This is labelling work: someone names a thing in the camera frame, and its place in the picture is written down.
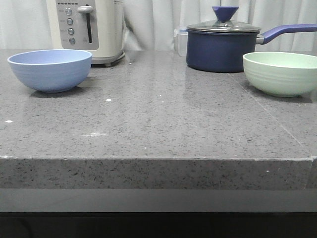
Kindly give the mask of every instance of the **toaster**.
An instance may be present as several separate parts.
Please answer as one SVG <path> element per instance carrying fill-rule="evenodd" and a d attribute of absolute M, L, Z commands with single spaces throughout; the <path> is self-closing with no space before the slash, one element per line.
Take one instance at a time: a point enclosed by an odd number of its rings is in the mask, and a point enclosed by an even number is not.
<path fill-rule="evenodd" d="M 47 0 L 54 49 L 93 54 L 93 64 L 124 57 L 122 0 Z"/>

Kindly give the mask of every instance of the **saucepan handle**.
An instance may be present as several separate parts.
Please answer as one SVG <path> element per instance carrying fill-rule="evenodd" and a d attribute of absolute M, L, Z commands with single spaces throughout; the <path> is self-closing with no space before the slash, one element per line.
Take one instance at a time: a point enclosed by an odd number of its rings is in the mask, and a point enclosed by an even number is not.
<path fill-rule="evenodd" d="M 264 45 L 284 33 L 313 31 L 317 31 L 317 24 L 282 25 L 258 35 L 257 44 Z"/>

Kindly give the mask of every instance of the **pot lid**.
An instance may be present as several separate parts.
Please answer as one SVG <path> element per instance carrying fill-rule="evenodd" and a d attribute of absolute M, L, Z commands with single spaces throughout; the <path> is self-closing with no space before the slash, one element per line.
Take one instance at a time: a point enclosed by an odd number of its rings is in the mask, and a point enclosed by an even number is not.
<path fill-rule="evenodd" d="M 218 20 L 206 21 L 187 26 L 188 30 L 203 32 L 221 32 L 221 33 L 247 33 L 260 32 L 261 28 L 251 24 L 231 21 L 231 17 L 239 8 L 237 6 L 213 6 L 212 7 Z"/>

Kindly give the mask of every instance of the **white curtain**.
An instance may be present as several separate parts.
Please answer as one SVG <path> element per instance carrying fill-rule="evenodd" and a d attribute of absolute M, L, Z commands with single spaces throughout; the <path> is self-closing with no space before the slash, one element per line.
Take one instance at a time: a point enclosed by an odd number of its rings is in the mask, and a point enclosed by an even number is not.
<path fill-rule="evenodd" d="M 52 47 L 45 0 L 0 0 L 0 48 Z M 125 48 L 174 50 L 174 29 L 215 19 L 211 6 L 237 5 L 233 19 L 262 28 L 317 23 L 317 0 L 125 0 Z M 317 34 L 289 33 L 257 51 L 305 51 L 317 55 Z"/>

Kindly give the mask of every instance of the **toaster button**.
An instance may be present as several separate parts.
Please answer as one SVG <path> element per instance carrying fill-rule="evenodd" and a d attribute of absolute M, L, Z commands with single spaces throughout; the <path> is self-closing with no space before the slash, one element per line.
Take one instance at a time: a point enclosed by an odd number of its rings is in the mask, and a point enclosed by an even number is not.
<path fill-rule="evenodd" d="M 69 42 L 70 42 L 70 44 L 72 44 L 72 45 L 74 45 L 74 44 L 76 43 L 76 41 L 75 41 L 74 38 L 70 38 L 70 39 L 69 39 Z"/>
<path fill-rule="evenodd" d="M 71 25 L 73 24 L 73 19 L 68 18 L 68 19 L 67 19 L 67 24 L 71 26 Z"/>
<path fill-rule="evenodd" d="M 74 32 L 75 32 L 75 31 L 74 31 L 73 28 L 69 28 L 69 29 L 68 29 L 68 34 L 69 34 L 69 35 L 74 35 Z"/>
<path fill-rule="evenodd" d="M 68 8 L 65 9 L 65 12 L 66 12 L 67 16 L 70 16 L 73 13 L 73 10 L 68 7 Z"/>

